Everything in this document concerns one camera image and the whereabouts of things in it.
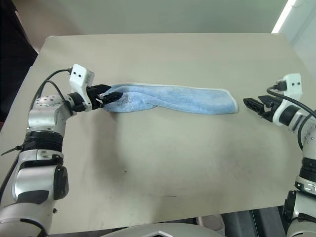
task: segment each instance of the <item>beige table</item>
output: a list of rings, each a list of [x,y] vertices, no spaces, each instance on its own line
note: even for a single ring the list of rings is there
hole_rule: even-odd
[[[225,88],[239,112],[207,116],[154,108],[110,114],[99,109],[71,118],[63,146],[70,191],[56,204],[51,234],[282,205],[294,188],[301,163],[296,137],[242,102],[266,94],[285,74],[299,72],[302,101],[314,106],[315,84],[282,36],[50,37],[14,101],[0,134],[0,152],[22,143],[40,82],[74,63],[95,72],[94,84]],[[54,79],[65,93],[70,92],[68,78]],[[1,157],[0,181],[14,157]],[[7,192],[3,203],[10,202]]]

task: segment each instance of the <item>cable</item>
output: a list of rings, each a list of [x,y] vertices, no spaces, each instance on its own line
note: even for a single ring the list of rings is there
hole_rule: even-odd
[[[301,150],[303,149],[302,138],[301,138],[302,129],[303,129],[305,123],[307,122],[307,120],[309,120],[311,116],[312,116],[312,114],[309,114],[308,116],[305,117],[305,119],[302,121],[302,123],[297,131],[297,141],[298,141],[298,145],[300,146]]]
[[[17,155],[17,157],[15,158],[11,168],[9,169],[8,173],[6,174],[5,178],[4,178],[4,181],[2,182],[1,184],[1,187],[0,187],[0,205],[1,205],[1,201],[2,201],[2,196],[3,196],[3,193],[4,193],[4,190],[5,190],[5,187],[7,185],[7,183],[9,182],[9,179],[18,163],[18,160],[19,160],[19,155]]]
[[[53,76],[55,76],[56,74],[61,73],[61,72],[69,72],[69,73],[71,73],[71,70],[72,69],[60,69],[60,70],[57,70],[57,71],[53,72],[52,74],[50,74],[45,80],[50,80]],[[37,98],[40,98],[40,96],[42,94],[42,91],[43,91],[43,88],[39,91],[39,93],[37,95]]]
[[[31,101],[29,111],[31,111],[31,109],[33,108],[36,99],[40,98],[41,93],[42,93],[42,91],[43,91],[43,89],[44,89],[46,83],[50,83],[50,84],[52,84],[52,85],[55,87],[55,89],[57,90],[59,96],[62,98],[63,102],[67,105],[67,108],[68,108],[68,110],[69,110],[69,113],[72,115],[72,114],[73,114],[73,111],[72,111],[72,108],[71,108],[69,102],[66,101],[65,97],[64,97],[63,94],[61,93],[61,91],[60,91],[60,89],[58,88],[58,86],[57,86],[54,82],[52,82],[52,81],[50,80],[50,79],[51,79],[54,75],[56,75],[57,73],[60,73],[60,72],[69,72],[69,73],[71,73],[71,70],[72,70],[72,68],[69,68],[69,69],[61,69],[61,70],[57,70],[57,71],[53,72],[51,75],[49,75],[49,76],[42,82],[42,84],[39,86],[39,88],[37,89],[37,91],[36,91],[36,93],[35,93],[35,95],[34,95],[32,101]]]
[[[276,92],[273,92],[271,91],[271,89],[276,89],[275,86],[271,86],[267,89],[267,93],[270,94],[270,95],[274,95],[276,97],[279,97],[279,98],[282,98],[284,100],[288,100],[290,102],[292,102],[293,104],[301,107],[303,110],[307,111],[309,113],[309,115],[303,120],[303,122],[301,123],[299,129],[298,129],[298,133],[297,133],[297,140],[298,140],[298,144],[300,146],[301,149],[303,149],[303,145],[302,145],[302,140],[301,140],[301,133],[302,133],[302,129],[303,129],[303,126],[304,124],[306,123],[306,121],[311,117],[313,116],[314,118],[316,118],[316,110],[313,111],[311,108],[307,107],[306,105],[304,105],[303,103],[293,99],[293,98],[290,98],[288,96],[285,96],[285,95],[282,95],[282,94],[279,94],[279,93],[276,93]]]
[[[52,74],[50,74],[50,75],[43,81],[43,83],[39,86],[38,90],[35,92],[35,95],[34,95],[34,97],[33,97],[33,99],[32,99],[32,102],[31,102],[29,111],[33,108],[36,99],[40,98],[40,96],[41,96],[41,94],[42,94],[42,92],[43,92],[44,86],[45,86],[45,84],[46,84],[46,81],[49,81],[53,76],[55,76],[56,74],[61,73],[61,72],[69,72],[69,73],[71,73],[71,70],[72,70],[72,68],[69,68],[69,69],[60,69],[60,70],[57,70],[57,71],[53,72]]]

